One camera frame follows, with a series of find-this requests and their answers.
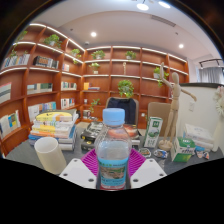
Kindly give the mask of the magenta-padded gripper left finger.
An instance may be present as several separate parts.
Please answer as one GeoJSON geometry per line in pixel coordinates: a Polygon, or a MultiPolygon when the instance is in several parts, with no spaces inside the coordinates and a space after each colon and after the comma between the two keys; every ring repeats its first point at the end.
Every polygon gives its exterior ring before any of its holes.
{"type": "Polygon", "coordinates": [[[73,158],[60,174],[60,177],[78,186],[95,189],[98,177],[98,161],[94,149],[81,159],[73,158]]]}

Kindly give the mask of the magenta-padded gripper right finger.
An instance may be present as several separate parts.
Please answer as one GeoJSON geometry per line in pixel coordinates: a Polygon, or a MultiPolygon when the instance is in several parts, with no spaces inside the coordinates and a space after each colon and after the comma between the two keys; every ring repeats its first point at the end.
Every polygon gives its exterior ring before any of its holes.
{"type": "Polygon", "coordinates": [[[140,188],[166,176],[160,165],[153,159],[146,159],[135,149],[131,150],[128,161],[130,188],[140,188]]]}

